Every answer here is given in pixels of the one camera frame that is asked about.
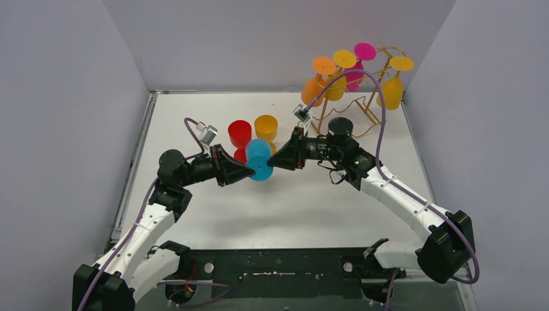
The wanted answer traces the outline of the cyan wine glass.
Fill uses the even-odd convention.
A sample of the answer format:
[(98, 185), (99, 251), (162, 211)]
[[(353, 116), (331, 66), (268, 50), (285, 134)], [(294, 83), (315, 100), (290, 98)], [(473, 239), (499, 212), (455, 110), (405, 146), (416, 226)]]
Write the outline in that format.
[(273, 174), (273, 167), (267, 164), (271, 157), (271, 146), (263, 139), (251, 140), (245, 149), (246, 165), (255, 171), (251, 176), (254, 181), (265, 181)]

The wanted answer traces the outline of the red wine glass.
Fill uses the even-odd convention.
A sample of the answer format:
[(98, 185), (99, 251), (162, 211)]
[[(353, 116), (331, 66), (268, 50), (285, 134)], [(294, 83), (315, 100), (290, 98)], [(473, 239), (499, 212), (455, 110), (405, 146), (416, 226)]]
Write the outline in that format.
[(236, 120), (229, 124), (229, 139), (236, 148), (234, 158), (242, 163), (247, 162), (246, 146), (252, 139), (251, 125), (245, 120)]

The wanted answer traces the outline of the gold wire glass rack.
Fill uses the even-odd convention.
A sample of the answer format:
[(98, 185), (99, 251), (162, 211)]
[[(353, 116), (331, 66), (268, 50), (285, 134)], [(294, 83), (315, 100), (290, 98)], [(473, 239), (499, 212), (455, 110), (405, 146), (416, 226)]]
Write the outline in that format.
[(339, 79), (351, 73), (364, 74), (364, 78), (359, 89), (351, 93), (347, 92), (346, 90), (342, 98), (345, 95), (350, 95), (352, 93), (358, 92), (363, 86), (373, 87), (372, 92), (369, 95), (363, 95), (361, 97), (353, 99), (349, 102), (349, 104), (347, 104), (347, 106), (343, 108), (330, 108), (329, 103), (337, 101), (329, 101), (326, 98), (326, 92), (333, 82), (327, 82), (328, 76), (324, 76), (326, 85), (324, 86), (322, 91), (313, 99), (313, 102), (308, 105), (311, 108), (321, 108), (320, 115), (317, 117), (312, 117), (310, 123), (310, 125), (317, 134), (321, 133), (322, 125), (326, 123), (330, 117), (340, 115), (345, 111), (348, 111), (353, 106), (358, 107), (359, 111), (363, 115), (365, 115), (366, 119), (370, 122), (370, 126), (357, 137), (362, 137), (366, 135), (368, 132), (370, 132), (372, 128), (381, 124), (381, 119), (372, 110), (372, 104), (374, 102), (376, 103), (376, 98), (380, 95), (382, 85), (396, 74), (396, 71), (389, 66), (390, 59), (396, 56), (407, 56), (407, 54), (403, 49), (391, 45), (386, 45), (383, 42), (377, 42), (372, 45), (376, 48), (377, 51), (377, 56), (374, 60), (364, 61), (363, 70), (359, 69), (343, 72), (337, 77), (337, 79)]

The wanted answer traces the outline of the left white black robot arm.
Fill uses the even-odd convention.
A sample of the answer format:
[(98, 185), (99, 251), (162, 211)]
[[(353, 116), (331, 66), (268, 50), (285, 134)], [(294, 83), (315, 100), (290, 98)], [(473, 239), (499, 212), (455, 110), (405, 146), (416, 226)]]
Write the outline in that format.
[(150, 185), (130, 230), (92, 265), (81, 265), (73, 277), (73, 310), (134, 310), (140, 299), (165, 277), (188, 277), (192, 261), (186, 246), (166, 242), (146, 255), (157, 240), (186, 211), (192, 193), (188, 186), (216, 180), (220, 187), (254, 175), (254, 169), (237, 161), (220, 144), (210, 153), (187, 161), (175, 149), (159, 158), (157, 178)]

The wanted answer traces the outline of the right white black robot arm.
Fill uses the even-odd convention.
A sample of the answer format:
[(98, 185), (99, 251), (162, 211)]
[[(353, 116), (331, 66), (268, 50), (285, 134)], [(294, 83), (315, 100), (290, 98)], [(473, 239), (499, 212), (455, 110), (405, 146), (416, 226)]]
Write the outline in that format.
[(344, 117), (332, 119), (327, 135), (318, 137), (307, 137), (297, 126), (267, 164), (296, 170), (308, 160), (327, 161), (343, 181), (382, 203), (417, 234), (418, 243), (382, 238), (367, 248), (364, 267), (370, 276), (379, 278), (392, 268), (411, 268), (441, 284), (455, 279), (455, 273), (475, 254), (470, 217), (463, 211), (451, 213), (438, 207), (400, 183), (380, 160), (359, 146), (352, 132), (352, 121)]

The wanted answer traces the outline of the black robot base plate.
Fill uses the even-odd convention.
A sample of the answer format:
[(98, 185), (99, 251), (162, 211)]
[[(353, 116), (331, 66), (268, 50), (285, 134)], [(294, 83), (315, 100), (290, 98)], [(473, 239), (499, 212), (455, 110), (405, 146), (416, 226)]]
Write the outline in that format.
[(362, 296), (383, 303), (392, 276), (364, 248), (187, 250), (169, 280), (212, 281), (212, 296), (316, 298)]

